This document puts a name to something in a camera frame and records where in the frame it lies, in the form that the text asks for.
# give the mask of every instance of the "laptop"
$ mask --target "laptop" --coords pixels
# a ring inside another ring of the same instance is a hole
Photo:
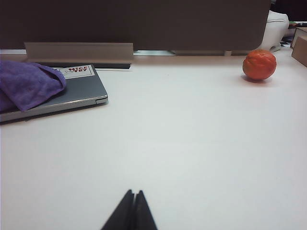
[[[43,115],[62,110],[103,104],[108,101],[107,92],[93,65],[57,69],[66,79],[66,88],[44,103],[21,112],[13,109],[0,113],[0,123]]]

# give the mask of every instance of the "white desk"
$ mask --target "white desk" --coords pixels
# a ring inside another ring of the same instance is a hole
[[[136,57],[109,104],[1,126],[1,230],[99,230],[128,189],[159,230],[307,229],[307,68]]]

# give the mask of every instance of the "cardboard box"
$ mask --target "cardboard box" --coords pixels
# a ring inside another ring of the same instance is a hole
[[[307,67],[307,36],[297,38],[292,57]]]
[[[300,37],[307,36],[307,27],[298,27],[298,28],[295,29],[294,37],[293,37],[292,43],[290,45],[291,48],[295,47],[296,40],[299,36]]]

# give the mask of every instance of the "orange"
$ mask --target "orange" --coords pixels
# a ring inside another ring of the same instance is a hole
[[[243,62],[243,72],[253,80],[264,80],[271,76],[276,69],[276,58],[267,50],[251,51]]]

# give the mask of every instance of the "purple microfiber towel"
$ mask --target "purple microfiber towel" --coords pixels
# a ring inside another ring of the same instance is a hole
[[[1,61],[0,112],[17,107],[31,109],[66,86],[63,74],[37,63]]]

